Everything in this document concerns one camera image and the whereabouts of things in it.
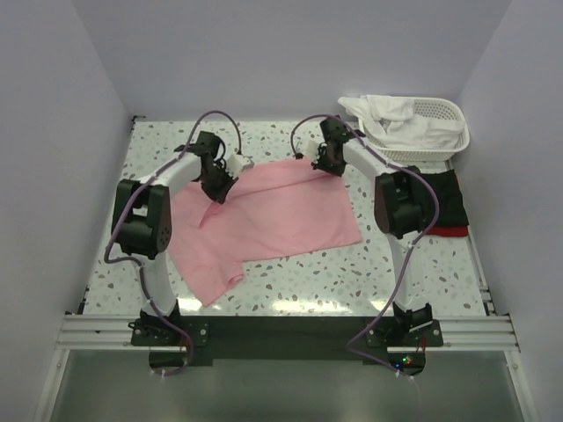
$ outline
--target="pink cloth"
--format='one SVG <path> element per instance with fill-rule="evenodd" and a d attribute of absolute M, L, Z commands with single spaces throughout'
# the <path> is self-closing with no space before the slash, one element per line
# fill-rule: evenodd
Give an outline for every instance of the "pink cloth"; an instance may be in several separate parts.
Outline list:
<path fill-rule="evenodd" d="M 307 160 L 258 164 L 223 205 L 190 183 L 172 200 L 168 252 L 205 306 L 242 280 L 242 263 L 362 240 L 341 178 Z"/>

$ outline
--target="gray floor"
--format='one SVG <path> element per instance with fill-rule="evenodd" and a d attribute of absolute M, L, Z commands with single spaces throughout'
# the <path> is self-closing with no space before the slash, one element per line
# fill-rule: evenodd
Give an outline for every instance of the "gray floor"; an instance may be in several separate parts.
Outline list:
<path fill-rule="evenodd" d="M 264 360 L 162 380 L 144 352 L 73 352 L 52 420 L 522 421 L 502 353 L 434 353 L 415 380 L 359 362 Z"/>

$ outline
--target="black fabric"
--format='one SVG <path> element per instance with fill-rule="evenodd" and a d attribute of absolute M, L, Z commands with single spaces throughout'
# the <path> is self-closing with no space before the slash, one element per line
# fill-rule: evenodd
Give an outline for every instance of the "black fabric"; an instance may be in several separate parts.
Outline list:
<path fill-rule="evenodd" d="M 464 197 L 459 190 L 456 173 L 453 170 L 437 174 L 421 174 L 436 192 L 440 203 L 440 215 L 436 227 L 468 226 L 467 213 L 464 208 Z M 421 182 L 413 178 L 413 196 L 422 205 L 428 222 L 434 215 L 434 201 Z"/>

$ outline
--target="gray wall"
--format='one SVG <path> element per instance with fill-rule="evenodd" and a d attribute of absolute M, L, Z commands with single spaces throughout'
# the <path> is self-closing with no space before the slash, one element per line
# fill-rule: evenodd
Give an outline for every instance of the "gray wall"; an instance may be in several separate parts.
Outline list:
<path fill-rule="evenodd" d="M 365 92 L 453 98 L 509 0 L 73 0 L 121 98 L 152 119 L 338 110 Z"/>
<path fill-rule="evenodd" d="M 563 379 L 563 3 L 514 0 L 461 96 L 457 163 L 494 301 L 509 311 L 544 420 Z"/>
<path fill-rule="evenodd" d="M 0 10 L 0 420 L 18 422 L 84 292 L 128 114 L 69 1 Z"/>

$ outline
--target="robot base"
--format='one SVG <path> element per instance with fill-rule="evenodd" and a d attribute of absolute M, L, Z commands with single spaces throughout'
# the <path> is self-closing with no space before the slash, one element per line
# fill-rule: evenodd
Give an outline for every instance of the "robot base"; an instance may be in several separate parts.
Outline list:
<path fill-rule="evenodd" d="M 194 342 L 191 366 L 212 366 L 215 359 L 261 360 L 360 360 L 373 364 L 346 348 L 346 343 L 371 321 L 363 316 L 181 316 L 178 304 L 168 317 Z M 141 313 L 129 324 L 132 346 L 180 346 L 180 337 L 158 318 Z M 376 329 L 358 341 L 354 349 L 389 362 L 398 370 L 416 375 L 425 364 L 423 353 L 388 353 L 388 347 L 443 346 L 442 330 L 432 321 L 416 331 L 400 335 L 394 316 L 385 316 Z M 185 352 L 150 352 L 150 366 L 179 367 Z"/>

